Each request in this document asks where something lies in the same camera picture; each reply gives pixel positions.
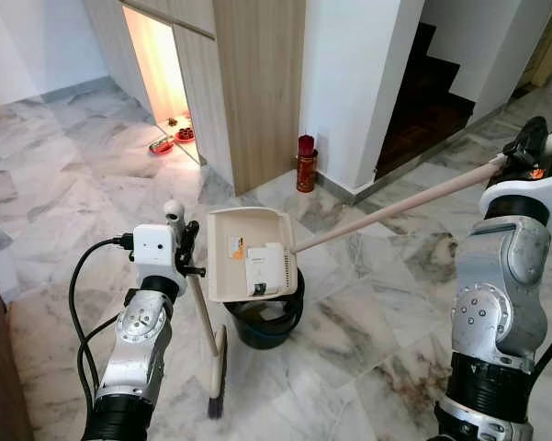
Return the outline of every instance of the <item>white dustpan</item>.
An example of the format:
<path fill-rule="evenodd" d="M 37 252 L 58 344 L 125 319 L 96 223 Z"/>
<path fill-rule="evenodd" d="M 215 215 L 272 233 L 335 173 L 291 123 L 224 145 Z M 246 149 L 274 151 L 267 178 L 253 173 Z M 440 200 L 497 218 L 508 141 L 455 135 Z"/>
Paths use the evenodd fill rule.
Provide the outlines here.
<path fill-rule="evenodd" d="M 217 302 L 267 300 L 298 286 L 289 215 L 264 207 L 221 209 L 208 215 L 208 298 Z M 270 280 L 254 284 L 258 280 Z"/>

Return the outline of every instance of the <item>label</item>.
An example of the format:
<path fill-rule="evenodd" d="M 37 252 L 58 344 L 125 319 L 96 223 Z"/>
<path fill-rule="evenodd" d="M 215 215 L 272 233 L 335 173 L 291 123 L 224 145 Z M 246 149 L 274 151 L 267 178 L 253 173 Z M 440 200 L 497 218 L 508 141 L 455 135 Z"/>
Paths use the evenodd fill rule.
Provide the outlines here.
<path fill-rule="evenodd" d="M 245 240 L 242 237 L 229 238 L 229 257 L 234 260 L 245 258 Z"/>

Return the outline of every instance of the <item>marble floor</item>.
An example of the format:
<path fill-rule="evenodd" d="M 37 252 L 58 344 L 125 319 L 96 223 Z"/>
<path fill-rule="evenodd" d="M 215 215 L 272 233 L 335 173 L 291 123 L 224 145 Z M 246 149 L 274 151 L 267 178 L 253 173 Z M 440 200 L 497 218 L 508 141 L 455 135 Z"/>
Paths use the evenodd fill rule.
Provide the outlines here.
<path fill-rule="evenodd" d="M 82 433 L 84 398 L 66 295 L 73 266 L 92 243 L 139 223 L 163 222 L 169 198 L 200 221 L 224 207 L 282 209 L 297 240 L 308 238 L 483 164 L 537 114 L 552 128 L 552 83 L 349 207 L 320 187 L 299 194 L 293 172 L 236 198 L 212 170 L 177 149 L 149 156 L 145 146 L 160 132 L 116 87 L 1 108 L 0 250 L 13 256 L 17 274 L 7 295 L 9 320 L 36 438 L 77 440 Z M 243 345 L 225 310 L 210 304 L 213 322 L 226 323 L 229 333 L 225 412 L 217 422 L 206 416 L 209 353 L 186 293 L 175 306 L 150 439 L 423 441 L 436 435 L 433 404 L 449 375 L 454 255 L 480 220 L 481 192 L 482 186 L 460 191 L 300 254 L 304 316 L 276 349 Z M 197 263 L 204 265 L 206 255 L 203 226 Z M 76 295 L 84 327 L 114 315 L 134 284 L 126 252 L 94 254 Z M 552 247 L 541 297 L 548 344 Z M 108 330 L 93 343 L 100 368 L 112 339 Z M 552 441 L 552 362 L 536 385 L 530 420 L 535 441 Z"/>

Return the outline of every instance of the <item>wooden cabinet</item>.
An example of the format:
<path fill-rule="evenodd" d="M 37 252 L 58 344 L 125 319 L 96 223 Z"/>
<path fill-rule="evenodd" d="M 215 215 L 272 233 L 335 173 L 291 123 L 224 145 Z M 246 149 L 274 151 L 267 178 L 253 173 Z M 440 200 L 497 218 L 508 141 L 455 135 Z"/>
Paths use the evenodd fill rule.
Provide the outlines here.
<path fill-rule="evenodd" d="M 198 151 L 235 194 L 294 166 L 305 0 L 85 3 L 111 76 L 153 115 L 172 81 L 152 86 L 154 49 L 131 41 L 138 26 L 123 7 L 171 26 Z"/>

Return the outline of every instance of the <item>cabinet door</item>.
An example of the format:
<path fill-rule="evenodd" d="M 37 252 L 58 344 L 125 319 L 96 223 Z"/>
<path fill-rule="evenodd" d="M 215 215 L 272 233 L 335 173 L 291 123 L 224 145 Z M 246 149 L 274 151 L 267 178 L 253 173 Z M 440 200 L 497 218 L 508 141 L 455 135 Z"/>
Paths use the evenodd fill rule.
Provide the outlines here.
<path fill-rule="evenodd" d="M 123 0 L 142 11 L 165 17 L 167 21 L 182 23 L 214 36 L 212 0 Z"/>
<path fill-rule="evenodd" d="M 110 76 L 152 113 L 119 0 L 85 0 Z"/>
<path fill-rule="evenodd" d="M 173 28 L 198 152 L 232 184 L 217 43 L 187 28 L 178 25 Z"/>

